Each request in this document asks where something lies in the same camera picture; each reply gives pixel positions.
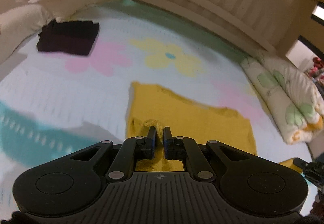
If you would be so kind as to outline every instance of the folded black garment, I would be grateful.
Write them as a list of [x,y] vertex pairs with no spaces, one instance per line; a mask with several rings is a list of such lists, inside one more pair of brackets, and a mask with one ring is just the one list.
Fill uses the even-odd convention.
[[88,56],[99,32],[99,23],[92,21],[51,21],[42,28],[38,51],[65,52]]

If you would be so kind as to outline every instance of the screw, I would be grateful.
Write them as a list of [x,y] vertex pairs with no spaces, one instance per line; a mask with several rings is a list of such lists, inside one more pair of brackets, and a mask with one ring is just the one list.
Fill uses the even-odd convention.
[[124,177],[124,173],[120,171],[112,171],[108,174],[111,179],[121,179]]
[[197,176],[202,179],[209,179],[213,177],[213,173],[209,171],[200,171]]

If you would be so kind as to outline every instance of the mattress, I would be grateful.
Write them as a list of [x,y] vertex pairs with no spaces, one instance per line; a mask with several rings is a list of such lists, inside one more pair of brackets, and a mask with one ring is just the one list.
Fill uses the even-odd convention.
[[[305,143],[282,140],[239,65],[246,55],[215,35],[132,0],[94,6],[73,19],[100,22],[90,57],[38,53],[35,34],[0,66],[2,218],[17,210],[11,188],[23,171],[102,140],[123,142],[133,81],[238,110],[250,119],[260,157],[311,161]],[[157,60],[157,47],[171,60]],[[317,192],[309,186],[304,215]]]

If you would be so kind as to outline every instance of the black robotic claw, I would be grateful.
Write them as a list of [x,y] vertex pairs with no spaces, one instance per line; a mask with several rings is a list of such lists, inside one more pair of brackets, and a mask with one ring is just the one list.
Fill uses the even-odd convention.
[[154,157],[157,132],[103,141],[21,174],[13,195],[39,223],[292,223],[308,187],[290,168],[211,140],[163,133],[182,172],[136,172]]

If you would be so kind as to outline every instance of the yellow garment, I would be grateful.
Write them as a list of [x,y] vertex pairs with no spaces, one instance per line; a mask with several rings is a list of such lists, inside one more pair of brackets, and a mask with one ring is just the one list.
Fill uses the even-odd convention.
[[146,136],[155,126],[159,141],[156,157],[137,163],[137,171],[182,171],[182,162],[164,159],[162,131],[170,127],[173,136],[185,136],[206,144],[218,140],[257,155],[252,127],[248,119],[229,108],[214,108],[175,94],[159,85],[134,82],[134,99],[130,109],[127,137]]
[[295,170],[295,171],[297,171],[298,173],[301,174],[303,172],[303,170],[301,168],[295,166],[293,160],[294,160],[294,158],[291,158],[291,159],[283,161],[283,162],[281,162],[279,164],[282,165],[282,166],[289,167],[289,168],[291,168],[291,169],[293,169],[293,170]]

